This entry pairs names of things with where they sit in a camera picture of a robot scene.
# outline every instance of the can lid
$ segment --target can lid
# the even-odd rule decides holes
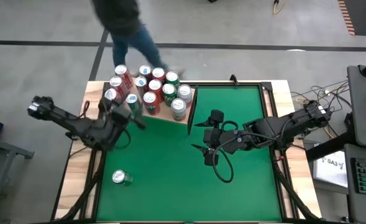
[[[137,77],[134,83],[136,86],[145,86],[147,84],[147,80],[144,77]]]
[[[126,173],[123,170],[116,170],[112,175],[112,181],[117,184],[122,183],[126,178]]]
[[[109,84],[111,84],[111,86],[113,87],[120,86],[122,84],[122,78],[112,77],[111,80],[109,81]]]
[[[148,75],[149,73],[151,73],[151,67],[149,65],[142,65],[139,68],[139,72],[143,75]]]
[[[116,98],[116,96],[117,96],[118,94],[117,94],[117,92],[116,92],[116,90],[114,90],[114,89],[108,89],[105,93],[104,93],[104,97],[105,98],[107,98],[107,99],[109,99],[109,100],[113,100],[113,99],[115,99]]]
[[[146,103],[153,103],[157,99],[157,95],[154,92],[146,92],[143,96],[143,100]]]
[[[191,87],[189,85],[181,85],[178,89],[179,94],[187,96],[191,94]]]
[[[172,101],[172,108],[174,110],[181,110],[185,107],[185,102],[184,100],[180,99],[180,98],[176,98]]]
[[[118,65],[115,68],[115,74],[116,75],[123,75],[127,72],[127,67],[125,65]]]
[[[176,92],[176,88],[174,85],[172,84],[164,84],[163,88],[162,88],[162,91],[165,93],[165,94],[172,94],[174,92]]]
[[[134,93],[129,94],[126,98],[127,103],[135,103],[136,101],[137,101],[137,95]]]
[[[171,81],[171,82],[176,81],[176,80],[177,80],[177,78],[178,78],[178,75],[177,75],[177,73],[175,73],[175,72],[168,72],[168,73],[166,74],[166,79],[167,79],[167,80],[169,80],[169,81]]]
[[[150,87],[151,90],[159,90],[162,86],[162,83],[159,80],[151,80],[148,87]]]
[[[155,68],[152,70],[152,75],[157,78],[161,78],[165,75],[165,71],[163,68]]]

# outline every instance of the green soda can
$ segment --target green soda can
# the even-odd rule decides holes
[[[129,105],[130,109],[132,110],[132,114],[135,116],[141,114],[141,102],[139,97],[136,94],[131,93],[126,98],[126,103]]]
[[[162,94],[165,99],[166,106],[169,106],[172,104],[172,101],[177,98],[177,91],[174,85],[172,84],[164,84],[162,88]]]
[[[115,184],[123,184],[123,185],[130,185],[133,181],[133,178],[131,175],[129,175],[124,170],[116,170],[112,175],[112,181]]]
[[[174,85],[176,90],[178,90],[178,87],[180,86],[180,79],[178,78],[177,73],[176,72],[168,72],[166,74],[166,83]]]

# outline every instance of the concrete floor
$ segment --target concrete floor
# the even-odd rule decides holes
[[[277,16],[272,16],[272,2],[140,3],[142,19],[157,43],[366,47],[366,37],[348,34],[337,0],[290,0]],[[88,0],[0,0],[0,40],[99,42],[102,33]],[[35,151],[31,161],[16,159],[5,189],[8,195],[0,201],[0,219],[49,220],[71,142],[62,128],[29,117],[26,108],[35,95],[48,95],[58,106],[78,113],[97,49],[0,45],[2,139]],[[366,52],[160,51],[170,65],[186,68],[186,79],[225,80],[231,74],[241,80],[284,79],[298,92],[344,80],[348,65],[366,64]],[[137,51],[129,50],[130,68],[143,63]],[[106,47],[96,79],[107,80],[112,70],[111,48]],[[349,100],[348,92],[343,96]],[[344,132],[342,121],[350,112],[343,107],[331,121],[338,133]],[[307,139],[323,142],[327,136],[315,131]],[[344,195],[324,190],[317,195],[324,218],[338,221],[347,215]]]

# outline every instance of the red soda can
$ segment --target red soda can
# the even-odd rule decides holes
[[[146,92],[143,96],[145,108],[151,115],[156,115],[160,111],[158,96],[154,92]]]
[[[121,98],[125,98],[130,93],[121,77],[112,77],[109,84],[118,92]]]
[[[118,65],[115,68],[115,75],[122,78],[125,83],[126,88],[130,89],[133,86],[133,79],[130,76],[130,72],[128,71],[125,65]]]
[[[152,79],[159,80],[162,84],[166,82],[166,73],[163,68],[155,68],[152,70]]]
[[[157,95],[159,103],[163,102],[162,83],[159,80],[151,80],[148,89]]]
[[[108,89],[105,93],[104,93],[104,97],[109,99],[109,100],[112,100],[112,101],[115,101],[119,104],[122,103],[122,97],[118,94],[118,92],[113,89],[113,88],[110,88]]]

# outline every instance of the black floor line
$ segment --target black floor line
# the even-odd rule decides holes
[[[105,41],[104,41],[105,47],[112,47],[112,43],[110,42],[105,43]],[[0,40],[0,45],[24,45],[24,46],[98,47],[101,45],[101,43],[102,42]],[[158,43],[157,46],[160,49],[305,50],[305,51],[322,51],[322,52],[366,52],[366,47],[244,45],[244,44],[177,44],[177,43]]]
[[[290,45],[240,45],[240,44],[174,44],[159,43],[160,49],[221,49],[221,50],[305,50],[323,52],[366,52],[366,47],[323,47]]]
[[[98,68],[100,66],[101,57],[103,56],[103,52],[104,52],[104,48],[105,48],[105,45],[106,45],[107,37],[108,37],[108,31],[106,31],[104,29],[103,35],[101,36],[101,40],[100,40],[100,43],[98,45],[98,50],[97,50],[96,56],[94,58],[93,66],[91,67],[89,81],[95,81],[96,80]]]
[[[99,44],[99,42],[0,40],[0,45],[17,46],[97,47]]]

